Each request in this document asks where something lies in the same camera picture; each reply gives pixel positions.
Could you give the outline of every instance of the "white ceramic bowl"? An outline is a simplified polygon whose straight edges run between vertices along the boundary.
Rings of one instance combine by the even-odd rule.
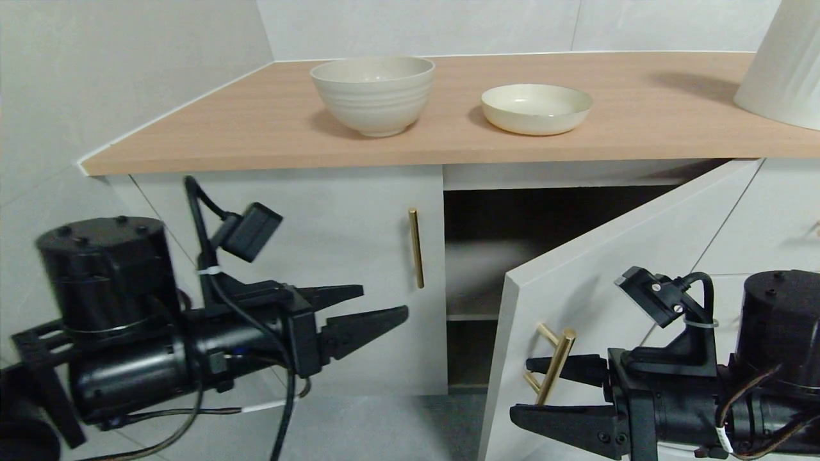
[[[358,57],[310,71],[327,110],[365,136],[404,131],[421,115],[433,85],[432,61],[420,57]]]
[[[481,95],[484,116],[498,128],[521,135],[558,135],[579,126],[592,108],[592,97],[551,84],[511,84]]]

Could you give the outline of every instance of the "gold cabinet handle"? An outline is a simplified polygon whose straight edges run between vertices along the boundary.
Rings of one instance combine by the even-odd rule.
[[[549,368],[544,374],[544,381],[541,384],[535,379],[532,372],[524,372],[524,380],[530,385],[532,390],[538,395],[535,398],[536,405],[543,405],[547,402],[549,394],[555,387],[555,382],[561,376],[563,366],[567,363],[567,358],[575,344],[577,333],[572,328],[564,328],[560,336],[553,333],[545,324],[539,323],[536,327],[538,334],[549,341],[555,347],[555,355],[549,362]]]
[[[424,288],[424,266],[421,264],[421,238],[418,234],[418,210],[410,208],[410,236],[412,238],[412,258],[416,263],[416,285]]]

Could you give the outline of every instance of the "white lamp shade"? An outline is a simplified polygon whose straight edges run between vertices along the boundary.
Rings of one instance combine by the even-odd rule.
[[[820,0],[783,0],[735,94],[735,104],[820,130]]]

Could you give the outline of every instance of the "floor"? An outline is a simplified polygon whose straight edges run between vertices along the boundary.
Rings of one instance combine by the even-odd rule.
[[[476,459],[484,404],[485,395],[305,399],[282,460]]]

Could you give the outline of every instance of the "black motor housing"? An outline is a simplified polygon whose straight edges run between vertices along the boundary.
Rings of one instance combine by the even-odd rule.
[[[738,369],[782,367],[765,386],[820,399],[820,274],[761,272],[744,283]]]
[[[76,345],[150,332],[179,315],[164,226],[148,217],[100,217],[41,235],[37,250]]]

